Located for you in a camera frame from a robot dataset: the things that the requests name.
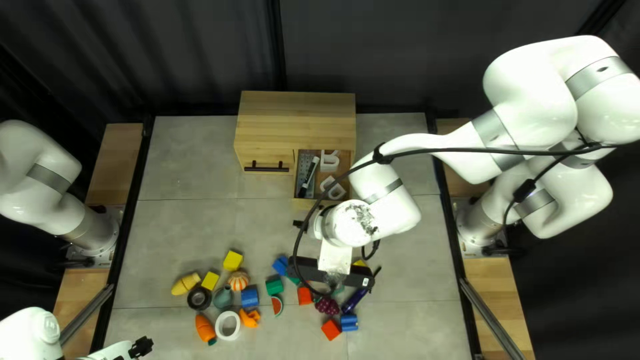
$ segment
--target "black metal handle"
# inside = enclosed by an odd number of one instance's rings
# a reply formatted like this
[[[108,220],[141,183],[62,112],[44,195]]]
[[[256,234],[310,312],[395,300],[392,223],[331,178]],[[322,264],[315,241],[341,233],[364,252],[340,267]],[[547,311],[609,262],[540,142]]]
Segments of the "black metal handle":
[[[244,171],[289,172],[288,167],[282,167],[282,161],[278,162],[278,167],[257,167],[255,166],[255,160],[251,164],[250,167],[244,167]]]

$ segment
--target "metal rail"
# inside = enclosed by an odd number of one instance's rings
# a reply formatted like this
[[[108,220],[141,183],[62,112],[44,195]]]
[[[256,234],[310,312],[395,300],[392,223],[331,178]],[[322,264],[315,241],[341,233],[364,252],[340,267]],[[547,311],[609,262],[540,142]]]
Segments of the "metal rail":
[[[109,284],[87,304],[76,317],[60,332],[60,346],[74,337],[76,332],[86,323],[93,313],[113,295],[113,284]]]
[[[507,334],[498,319],[496,319],[495,315],[491,312],[491,309],[484,303],[480,295],[476,292],[473,286],[469,283],[469,281],[465,278],[460,279],[460,289],[467,296],[471,304],[478,310],[478,313],[483,317],[486,324],[489,326],[489,330],[495,336],[495,339],[498,341],[502,349],[507,353],[507,355],[514,360],[526,360],[522,351],[518,348],[511,336]]]

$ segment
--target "watermelon slice toy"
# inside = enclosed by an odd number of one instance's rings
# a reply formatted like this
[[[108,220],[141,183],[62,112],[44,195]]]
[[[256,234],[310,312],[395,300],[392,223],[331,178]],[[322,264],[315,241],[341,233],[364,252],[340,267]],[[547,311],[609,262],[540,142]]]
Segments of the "watermelon slice toy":
[[[273,305],[273,313],[276,316],[279,316],[280,314],[282,314],[283,304],[282,304],[282,300],[279,297],[277,297],[276,295],[272,295],[271,305]]]

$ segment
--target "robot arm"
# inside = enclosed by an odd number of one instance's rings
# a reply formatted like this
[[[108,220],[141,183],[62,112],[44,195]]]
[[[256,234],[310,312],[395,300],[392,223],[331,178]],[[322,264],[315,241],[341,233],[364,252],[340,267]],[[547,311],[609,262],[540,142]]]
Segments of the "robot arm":
[[[153,344],[146,336],[135,343],[120,341],[77,360],[134,360],[151,352]],[[0,359],[64,359],[56,317],[39,307],[27,307],[0,321]]]
[[[380,146],[382,154],[446,147],[506,147],[544,150],[567,137],[577,107],[565,82],[580,69],[615,52],[596,37],[574,37],[526,45],[498,57],[484,74],[490,111],[448,135],[410,134]],[[525,161],[524,156],[434,152],[472,184],[487,181]],[[354,164],[373,159],[373,152]],[[329,210],[317,236],[336,246],[362,246],[411,229],[420,211],[391,165],[373,164],[349,180],[362,200]]]
[[[36,127],[19,120],[0,123],[0,215],[96,256],[115,244],[117,223],[67,193],[80,170],[80,162]]]
[[[503,54],[487,68],[483,86],[493,105],[490,111],[448,135],[404,135],[381,145],[379,152],[389,155],[446,147],[545,150],[567,138],[576,125],[591,140],[608,144],[635,141],[640,138],[638,85],[637,77],[597,37],[526,45]],[[603,149],[582,158],[599,158],[610,151]],[[502,227],[502,214],[515,188],[535,177],[542,164],[553,161],[546,156],[532,159],[469,152],[433,155],[472,184],[505,172],[483,201],[476,204],[475,211],[468,214],[467,223],[459,224],[464,239],[476,245],[488,241]],[[373,152],[354,166],[372,159]],[[316,236],[338,247],[359,247],[407,231],[420,221],[418,207],[391,165],[369,165],[351,174],[349,180],[362,200],[349,200],[327,211],[314,222]],[[582,171],[558,166],[543,177],[540,187],[545,184],[548,189],[544,192],[557,194],[559,201],[547,202],[544,211],[525,219],[525,224],[540,237],[553,236],[578,224],[611,200],[611,187],[595,166]],[[516,219],[518,214],[512,211],[508,222]]]

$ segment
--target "orange carrot toy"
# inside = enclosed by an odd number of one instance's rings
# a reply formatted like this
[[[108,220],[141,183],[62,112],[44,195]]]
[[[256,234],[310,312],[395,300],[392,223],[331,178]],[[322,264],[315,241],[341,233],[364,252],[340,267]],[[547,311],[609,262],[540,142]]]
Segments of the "orange carrot toy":
[[[209,319],[204,315],[196,315],[196,330],[200,339],[209,344],[209,346],[216,343],[216,331],[211,326]]]

